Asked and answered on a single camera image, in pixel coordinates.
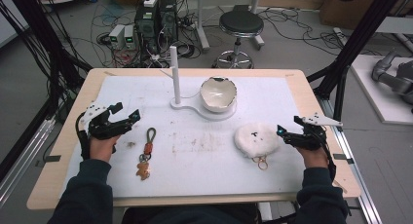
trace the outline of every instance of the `fluffy white coin purse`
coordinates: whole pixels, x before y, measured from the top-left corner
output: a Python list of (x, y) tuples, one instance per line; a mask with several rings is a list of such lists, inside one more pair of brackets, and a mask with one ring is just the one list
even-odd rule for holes
[(266, 157), (279, 147), (277, 131), (264, 123), (244, 125), (235, 132), (235, 144), (246, 157), (251, 158), (261, 169), (266, 169)]

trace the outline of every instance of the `chrome stool leg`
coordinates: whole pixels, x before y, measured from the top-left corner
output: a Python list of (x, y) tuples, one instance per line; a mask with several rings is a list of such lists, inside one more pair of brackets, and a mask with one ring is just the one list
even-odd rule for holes
[(240, 52), (241, 38), (237, 38), (233, 51), (222, 53), (216, 60), (213, 68), (247, 68), (253, 69), (252, 58), (244, 52)]

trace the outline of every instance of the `stool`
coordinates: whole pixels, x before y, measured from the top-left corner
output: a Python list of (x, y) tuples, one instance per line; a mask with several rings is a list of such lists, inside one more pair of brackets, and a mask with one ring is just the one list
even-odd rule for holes
[(212, 65), (212, 68), (254, 68), (249, 55), (240, 52), (241, 38), (253, 38), (264, 28), (264, 21), (250, 11), (232, 11), (225, 13), (219, 19), (222, 31), (236, 36), (237, 41), (233, 51), (222, 53)]

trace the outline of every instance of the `hand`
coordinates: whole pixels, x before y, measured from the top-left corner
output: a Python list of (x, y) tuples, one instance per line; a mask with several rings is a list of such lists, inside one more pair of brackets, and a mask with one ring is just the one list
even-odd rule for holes
[(322, 148), (310, 151), (307, 149), (296, 148), (304, 158), (306, 168), (328, 168), (328, 159)]
[(109, 163), (112, 156), (112, 147), (116, 144), (119, 137), (121, 136), (117, 135), (103, 140), (91, 137), (91, 159), (98, 159)]

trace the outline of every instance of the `person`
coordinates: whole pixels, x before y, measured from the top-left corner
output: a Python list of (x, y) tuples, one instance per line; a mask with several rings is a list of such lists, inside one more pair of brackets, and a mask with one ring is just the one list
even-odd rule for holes
[[(79, 173), (67, 183), (48, 223), (112, 223), (112, 188), (106, 184), (112, 146), (120, 136), (91, 139), (91, 158), (80, 164)], [(297, 148), (304, 159), (303, 188), (297, 193), (295, 223), (346, 223), (343, 190), (332, 186), (328, 160), (320, 148)], [(188, 205), (130, 208), (123, 223), (259, 223), (256, 204)]]

